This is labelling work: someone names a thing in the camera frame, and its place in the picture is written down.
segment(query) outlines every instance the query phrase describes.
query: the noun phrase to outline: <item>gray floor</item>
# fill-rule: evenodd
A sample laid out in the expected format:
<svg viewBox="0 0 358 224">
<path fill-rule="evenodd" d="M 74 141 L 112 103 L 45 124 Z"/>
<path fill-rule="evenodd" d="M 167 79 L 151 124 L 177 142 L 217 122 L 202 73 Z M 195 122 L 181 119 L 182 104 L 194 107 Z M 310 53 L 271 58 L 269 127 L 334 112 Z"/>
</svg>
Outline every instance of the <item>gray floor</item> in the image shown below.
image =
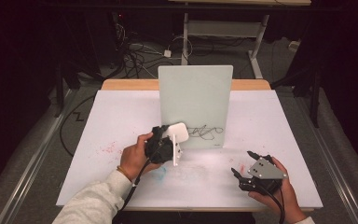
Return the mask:
<svg viewBox="0 0 358 224">
<path fill-rule="evenodd" d="M 212 53 L 208 43 L 197 41 L 193 43 L 193 54 L 189 57 L 191 64 L 233 64 L 234 78 L 254 78 L 246 55 L 246 51 L 253 47 L 252 40 L 247 39 L 235 47 L 215 44 Z M 163 52 L 166 49 L 154 43 L 143 44 L 148 46 L 143 48 L 147 51 Z M 284 77 L 295 56 L 287 49 L 288 44 L 289 40 L 283 39 L 261 45 L 257 60 L 264 79 L 270 83 Z M 143 55 L 148 61 L 159 57 L 144 53 Z M 180 57 L 180 54 L 174 53 L 172 57 Z M 164 61 L 180 63 L 179 60 L 174 59 Z M 140 72 L 140 77 L 153 78 L 158 75 L 158 65 L 147 68 L 152 64 L 143 64 L 144 70 Z M 103 69 L 106 74 L 109 71 L 111 70 L 108 67 Z M 117 78 L 124 76 L 126 75 L 121 73 Z M 101 87 L 87 76 L 82 76 L 81 80 L 80 90 L 68 91 L 64 111 L 66 113 L 87 97 L 94 95 Z M 324 203 L 324 208 L 315 210 L 310 215 L 317 223 L 358 223 L 358 157 L 331 111 L 323 90 L 321 90 L 318 113 L 319 129 L 313 128 L 308 117 L 308 97 L 295 98 L 290 87 L 280 87 L 277 93 Z M 62 126 L 62 139 L 72 152 L 76 150 L 91 106 L 92 101 L 88 100 L 76 110 L 80 112 L 79 119 L 76 121 L 76 116 L 70 116 Z M 55 104 L 52 104 L 44 117 L 23 139 L 0 176 L 0 216 L 8 223 L 51 223 L 61 210 L 55 206 L 55 203 L 72 158 L 63 149 L 58 130 L 52 128 L 54 123 L 59 123 L 63 119 L 63 116 L 54 118 L 55 109 Z M 40 166 L 31 166 L 30 161 L 39 161 Z M 22 194 L 14 192 L 21 177 L 29 177 L 24 175 L 24 171 L 29 170 L 34 171 L 35 174 L 25 185 L 29 188 Z M 17 206 L 5 207 L 7 204 L 13 205 L 13 202 L 17 203 Z M 2 213 L 4 210 L 11 211 L 12 214 L 4 216 Z M 257 223 L 278 221 L 277 217 L 269 211 L 254 213 L 254 217 Z"/>
</svg>

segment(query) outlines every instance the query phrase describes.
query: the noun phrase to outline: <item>table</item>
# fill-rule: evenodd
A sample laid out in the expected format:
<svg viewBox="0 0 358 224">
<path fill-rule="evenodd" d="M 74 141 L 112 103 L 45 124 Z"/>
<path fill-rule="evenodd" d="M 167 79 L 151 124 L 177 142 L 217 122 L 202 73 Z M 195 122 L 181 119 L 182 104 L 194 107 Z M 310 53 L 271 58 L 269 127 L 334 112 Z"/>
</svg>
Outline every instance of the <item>table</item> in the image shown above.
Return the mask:
<svg viewBox="0 0 358 224">
<path fill-rule="evenodd" d="M 185 148 L 179 166 L 166 162 L 142 177 L 126 210 L 263 210 L 265 205 L 238 188 L 238 180 L 230 171 L 233 167 L 245 175 L 255 163 L 246 150 L 273 154 L 285 164 L 303 209 L 323 206 L 275 91 L 261 79 L 232 83 L 224 147 Z M 57 205 L 64 205 L 89 182 L 106 178 L 118 165 L 122 148 L 159 125 L 157 84 L 157 80 L 105 81 L 95 98 Z M 257 91 L 239 91 L 240 86 L 247 90 L 255 87 Z M 134 91 L 133 87 L 144 90 Z"/>
<path fill-rule="evenodd" d="M 190 3 L 212 3 L 212 4 L 236 4 L 236 5 L 267 5 L 267 6 L 309 6 L 310 0 L 170 0 L 174 2 Z M 260 66 L 257 62 L 257 52 L 263 40 L 267 28 L 269 15 L 264 15 L 261 22 L 236 22 L 236 21 L 190 21 L 188 13 L 185 13 L 183 31 L 183 53 L 181 65 L 188 64 L 188 36 L 189 35 L 214 35 L 214 36 L 236 36 L 255 37 L 255 47 L 248 51 L 249 60 L 255 74 L 255 78 L 263 78 Z"/>
</svg>

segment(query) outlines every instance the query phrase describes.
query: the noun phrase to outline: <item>black scribble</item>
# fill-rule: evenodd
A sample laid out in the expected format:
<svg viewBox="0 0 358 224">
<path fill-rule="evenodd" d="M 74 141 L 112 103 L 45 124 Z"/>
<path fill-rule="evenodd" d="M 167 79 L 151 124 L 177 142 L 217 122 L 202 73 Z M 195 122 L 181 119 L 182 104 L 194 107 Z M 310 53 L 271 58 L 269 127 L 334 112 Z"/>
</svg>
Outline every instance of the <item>black scribble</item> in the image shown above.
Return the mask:
<svg viewBox="0 0 358 224">
<path fill-rule="evenodd" d="M 200 128 L 187 128 L 188 135 L 190 137 L 200 137 L 204 140 L 214 140 L 214 135 L 217 133 L 222 133 L 222 128 L 207 128 L 206 125 Z"/>
</svg>

